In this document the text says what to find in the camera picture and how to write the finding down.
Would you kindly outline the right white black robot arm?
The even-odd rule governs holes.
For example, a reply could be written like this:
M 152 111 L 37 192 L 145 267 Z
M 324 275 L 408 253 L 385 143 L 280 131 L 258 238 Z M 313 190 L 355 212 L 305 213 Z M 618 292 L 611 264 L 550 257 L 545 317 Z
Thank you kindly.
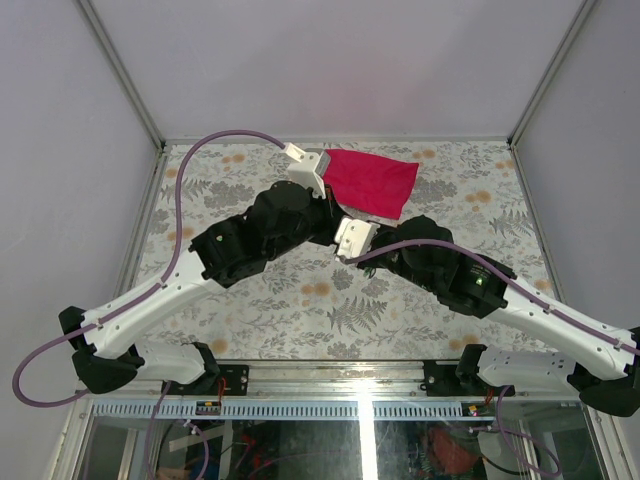
M 449 230 L 419 216 L 382 226 L 363 268 L 383 268 L 435 295 L 450 310 L 515 328 L 548 352 L 471 346 L 457 376 L 473 385 L 576 395 L 617 417 L 639 409 L 639 332 L 596 320 L 520 279 L 509 267 L 454 244 Z

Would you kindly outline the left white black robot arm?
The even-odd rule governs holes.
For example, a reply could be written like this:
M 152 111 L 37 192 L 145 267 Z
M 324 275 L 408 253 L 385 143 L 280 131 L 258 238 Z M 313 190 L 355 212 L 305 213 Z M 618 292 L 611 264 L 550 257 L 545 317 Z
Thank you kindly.
M 73 333 L 72 363 L 92 394 L 134 380 L 160 381 L 172 395 L 217 392 L 221 370 L 202 342 L 181 345 L 144 340 L 155 325 L 210 295 L 258 275 L 266 265 L 311 242 L 330 246 L 344 210 L 332 192 L 322 197 L 279 181 L 259 193 L 242 214 L 208 227 L 173 258 L 167 272 L 92 310 L 69 307 L 59 315 Z

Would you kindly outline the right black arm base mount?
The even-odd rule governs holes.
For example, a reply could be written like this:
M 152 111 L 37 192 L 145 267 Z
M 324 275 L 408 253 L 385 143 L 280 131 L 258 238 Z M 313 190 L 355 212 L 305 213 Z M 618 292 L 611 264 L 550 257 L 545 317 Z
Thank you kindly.
M 513 385 L 487 383 L 480 377 L 480 361 L 489 358 L 488 352 L 486 345 L 469 344 L 458 360 L 423 360 L 424 379 L 419 388 L 428 397 L 486 396 L 500 394 L 504 388 L 506 396 L 514 396 Z

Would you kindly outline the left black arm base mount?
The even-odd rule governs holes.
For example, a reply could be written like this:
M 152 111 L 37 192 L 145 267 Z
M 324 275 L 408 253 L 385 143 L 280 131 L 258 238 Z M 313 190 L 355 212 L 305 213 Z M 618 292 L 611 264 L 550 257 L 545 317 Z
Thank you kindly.
M 246 396 L 250 367 L 246 364 L 223 364 L 217 373 L 206 372 L 196 382 L 196 395 Z

